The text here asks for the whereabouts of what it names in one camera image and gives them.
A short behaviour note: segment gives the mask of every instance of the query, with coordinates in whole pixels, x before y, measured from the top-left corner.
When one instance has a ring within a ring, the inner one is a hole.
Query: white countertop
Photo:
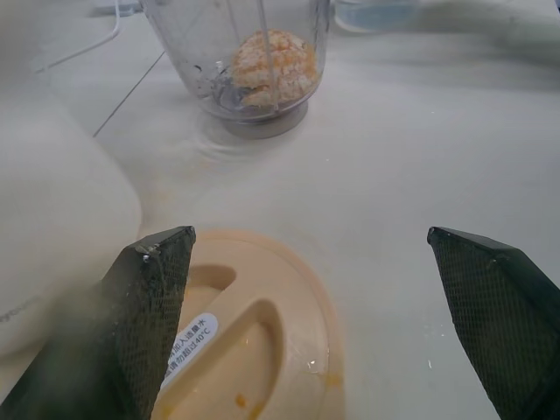
[[[512,26],[509,9],[466,3],[408,32],[333,30],[308,115],[277,138],[229,135],[166,56],[97,137],[138,192],[143,234],[251,229],[317,271],[345,327],[350,420],[498,418],[453,330],[430,226],[521,248],[560,282],[560,17],[542,2]],[[538,19],[552,24],[533,31]]]

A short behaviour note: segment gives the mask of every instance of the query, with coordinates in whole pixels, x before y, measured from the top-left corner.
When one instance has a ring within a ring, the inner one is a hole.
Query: blender jar base
[[[231,134],[248,139],[280,136],[296,127],[307,114],[307,101],[289,112],[258,122],[222,121],[224,128]]]

